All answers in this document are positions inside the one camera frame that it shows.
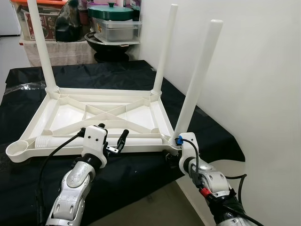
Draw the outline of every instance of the robotic arm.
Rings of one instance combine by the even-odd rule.
[[[47,226],[80,226],[91,182],[98,170],[105,167],[108,153],[120,153],[128,135],[128,130],[124,130],[117,148],[114,148],[108,146],[106,142],[108,131],[104,128],[104,124],[89,126],[82,130],[84,130],[82,157],[63,177],[61,192],[51,209]],[[250,226],[249,221],[241,217],[245,213],[244,209],[236,199],[236,193],[228,184],[226,177],[200,159],[194,133],[180,134],[176,143],[181,146],[180,170],[192,179],[206,199],[217,226]]]

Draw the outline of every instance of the black bowl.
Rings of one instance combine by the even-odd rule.
[[[94,49],[97,53],[125,53],[129,48],[129,45],[106,45],[95,38],[94,34],[95,32],[86,34],[85,39],[87,40],[89,46],[91,46],[91,48]]]

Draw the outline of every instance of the black cloth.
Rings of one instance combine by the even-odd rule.
[[[156,72],[145,61],[67,65],[53,67],[59,87],[151,90]],[[5,154],[6,147],[18,140],[46,93],[40,67],[18,68],[9,72],[7,90],[28,83],[23,89],[7,93],[0,106],[0,225],[35,225],[34,190],[44,157],[16,164]],[[175,128],[185,96],[166,79],[162,102]],[[244,161],[234,137],[196,107],[188,131],[196,134],[201,158]],[[53,157],[44,173],[44,199],[49,213],[64,174],[75,156]],[[116,211],[181,177],[178,168],[170,169],[162,153],[127,154],[112,157],[99,173],[86,199],[82,226]]]

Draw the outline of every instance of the green pot lid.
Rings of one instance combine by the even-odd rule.
[[[108,6],[91,6],[88,9],[89,17],[95,17],[102,20],[131,20],[133,19],[133,10],[126,7],[114,6],[109,3]]]

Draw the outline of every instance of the blue connector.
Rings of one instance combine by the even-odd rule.
[[[182,136],[179,136],[177,139],[177,145],[182,145],[183,144],[183,140],[182,140]]]

